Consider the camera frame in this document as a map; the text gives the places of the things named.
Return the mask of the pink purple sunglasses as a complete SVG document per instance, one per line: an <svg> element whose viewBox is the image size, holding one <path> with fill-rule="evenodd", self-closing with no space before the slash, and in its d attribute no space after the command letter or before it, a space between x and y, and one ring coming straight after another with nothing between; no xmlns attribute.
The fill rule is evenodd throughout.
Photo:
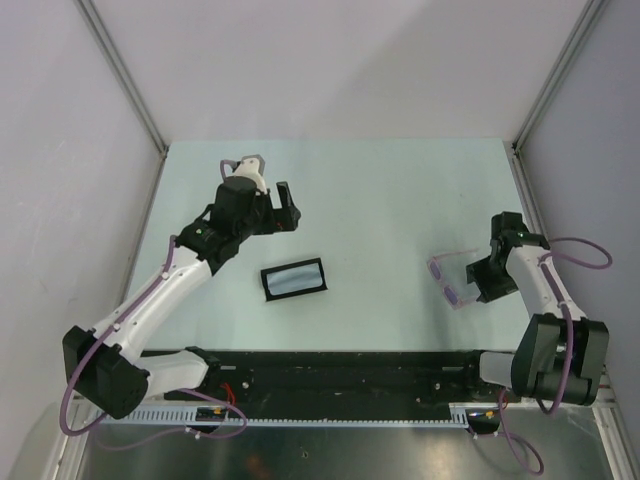
<svg viewBox="0 0 640 480"><path fill-rule="evenodd" d="M459 310L478 301L477 285L467 281L466 267L479 259L477 248L445 252L427 260L427 270L438 285L446 303Z"/></svg>

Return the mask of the light blue cleaning cloth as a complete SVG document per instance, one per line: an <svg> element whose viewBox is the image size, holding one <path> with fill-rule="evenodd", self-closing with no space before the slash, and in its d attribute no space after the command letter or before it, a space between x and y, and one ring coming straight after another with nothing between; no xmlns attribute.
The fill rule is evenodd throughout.
<svg viewBox="0 0 640 480"><path fill-rule="evenodd" d="M268 291L273 296L299 292L323 285L322 276L315 264L272 272L266 275L266 280Z"/></svg>

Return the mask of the black glasses case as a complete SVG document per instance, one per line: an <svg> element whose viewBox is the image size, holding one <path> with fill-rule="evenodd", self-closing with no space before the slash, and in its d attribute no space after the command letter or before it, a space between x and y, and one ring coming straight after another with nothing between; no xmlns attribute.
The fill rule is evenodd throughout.
<svg viewBox="0 0 640 480"><path fill-rule="evenodd" d="M320 258L313 258L260 271L267 302L319 293L328 289Z"/></svg>

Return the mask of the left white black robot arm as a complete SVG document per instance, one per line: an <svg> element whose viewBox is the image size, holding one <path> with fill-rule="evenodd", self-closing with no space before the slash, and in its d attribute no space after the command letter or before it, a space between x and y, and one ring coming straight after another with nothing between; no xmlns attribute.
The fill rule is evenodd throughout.
<svg viewBox="0 0 640 480"><path fill-rule="evenodd" d="M188 389L207 400L219 392L216 361L204 350L188 347L154 357L143 352L170 314L235 257L245 240L296 230L301 213L289 186L276 187L280 207L251 179L224 180L214 202L170 238L160 269L136 294L92 328L74 326L65 334L65 401L78 393L122 419L148 397Z"/></svg>

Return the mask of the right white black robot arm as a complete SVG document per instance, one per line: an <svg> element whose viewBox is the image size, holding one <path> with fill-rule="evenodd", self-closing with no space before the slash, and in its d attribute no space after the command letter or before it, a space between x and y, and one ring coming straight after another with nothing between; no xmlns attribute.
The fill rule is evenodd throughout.
<svg viewBox="0 0 640 480"><path fill-rule="evenodd" d="M463 373L461 388L484 401L497 385L534 399L551 414L560 404L590 406L596 400L609 344L601 321L587 317L572 300L554 260L551 242L531 232L523 216L502 212L491 218L491 251L466 266L476 301L488 304L518 293L529 323L513 354L484 351L479 366Z"/></svg>

